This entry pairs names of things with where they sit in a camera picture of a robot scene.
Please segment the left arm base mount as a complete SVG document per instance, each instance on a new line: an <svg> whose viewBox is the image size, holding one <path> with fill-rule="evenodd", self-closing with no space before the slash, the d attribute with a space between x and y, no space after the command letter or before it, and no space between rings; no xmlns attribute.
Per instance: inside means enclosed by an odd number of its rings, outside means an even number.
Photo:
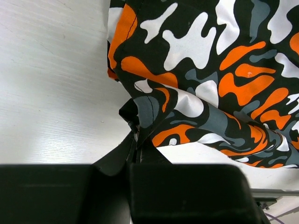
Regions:
<svg viewBox="0 0 299 224"><path fill-rule="evenodd" d="M263 210L269 210L270 206L277 203L275 198L254 198L254 200Z"/></svg>

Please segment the orange camouflage shorts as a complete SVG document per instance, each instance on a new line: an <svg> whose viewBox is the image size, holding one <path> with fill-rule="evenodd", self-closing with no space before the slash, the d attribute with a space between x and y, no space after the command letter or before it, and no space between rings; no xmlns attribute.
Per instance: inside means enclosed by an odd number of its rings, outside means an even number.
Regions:
<svg viewBox="0 0 299 224"><path fill-rule="evenodd" d="M108 76L137 147L197 142L257 168L299 166L296 0L113 0Z"/></svg>

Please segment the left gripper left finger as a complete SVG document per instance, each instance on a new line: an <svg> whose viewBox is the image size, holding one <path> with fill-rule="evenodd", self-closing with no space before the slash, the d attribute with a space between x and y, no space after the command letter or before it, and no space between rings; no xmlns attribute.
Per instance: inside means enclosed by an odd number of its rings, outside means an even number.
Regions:
<svg viewBox="0 0 299 224"><path fill-rule="evenodd" d="M3 224L134 224L125 177L129 134L93 164L2 164Z"/></svg>

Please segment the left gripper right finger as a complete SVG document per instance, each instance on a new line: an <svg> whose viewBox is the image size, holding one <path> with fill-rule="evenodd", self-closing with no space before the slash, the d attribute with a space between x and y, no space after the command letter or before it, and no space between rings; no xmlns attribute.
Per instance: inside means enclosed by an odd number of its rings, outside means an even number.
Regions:
<svg viewBox="0 0 299 224"><path fill-rule="evenodd" d="M150 142L128 162L135 224L260 224L243 172L229 164L172 164Z"/></svg>

